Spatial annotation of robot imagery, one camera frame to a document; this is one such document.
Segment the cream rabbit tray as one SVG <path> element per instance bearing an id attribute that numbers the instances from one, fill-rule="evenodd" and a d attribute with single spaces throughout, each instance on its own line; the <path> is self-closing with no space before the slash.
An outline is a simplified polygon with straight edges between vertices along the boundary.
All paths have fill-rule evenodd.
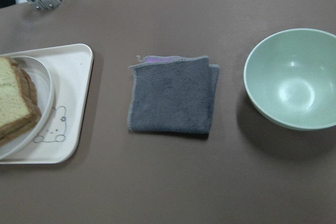
<path id="1" fill-rule="evenodd" d="M 85 44 L 49 47 L 7 54 L 32 78 L 38 90 L 38 106 L 50 116 L 25 146 L 9 153 L 1 147 L 1 164 L 56 164 L 76 150 L 93 63 Z"/>

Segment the white round plate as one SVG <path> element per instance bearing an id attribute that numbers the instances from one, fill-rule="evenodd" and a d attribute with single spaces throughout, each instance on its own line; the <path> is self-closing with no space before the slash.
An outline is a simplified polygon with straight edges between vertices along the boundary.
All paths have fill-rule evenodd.
<path id="1" fill-rule="evenodd" d="M 20 151 L 38 135 L 47 123 L 55 98 L 55 87 L 51 74 L 41 61 L 30 56 L 12 56 L 11 58 L 27 72 L 34 83 L 37 89 L 37 106 L 41 117 L 34 128 L 1 145 L 1 159 Z"/>

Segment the green bowl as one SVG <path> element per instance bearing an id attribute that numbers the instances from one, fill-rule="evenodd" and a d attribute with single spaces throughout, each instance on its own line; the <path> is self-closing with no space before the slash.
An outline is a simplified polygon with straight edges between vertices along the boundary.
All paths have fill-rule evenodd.
<path id="1" fill-rule="evenodd" d="M 303 131 L 335 126 L 335 35 L 311 28 L 270 35 L 246 59 L 244 85 L 275 124 Z"/>

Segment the grey folded cloth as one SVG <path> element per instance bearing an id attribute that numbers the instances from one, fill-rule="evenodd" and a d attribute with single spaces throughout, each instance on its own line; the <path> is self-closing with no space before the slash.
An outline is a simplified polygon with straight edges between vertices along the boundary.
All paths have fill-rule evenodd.
<path id="1" fill-rule="evenodd" d="M 129 68 L 129 130 L 209 133 L 220 68 L 208 56 L 146 56 Z"/>

